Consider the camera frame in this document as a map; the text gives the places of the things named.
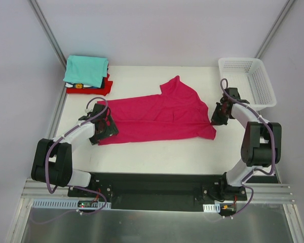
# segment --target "teal cloth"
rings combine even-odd
[[[103,77],[107,77],[107,58],[69,56],[63,81],[100,88]]]

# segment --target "white plastic basket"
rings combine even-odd
[[[218,60],[221,78],[229,87],[238,88],[241,99],[248,100],[255,110],[276,105],[276,97],[261,60],[256,58],[221,58]]]

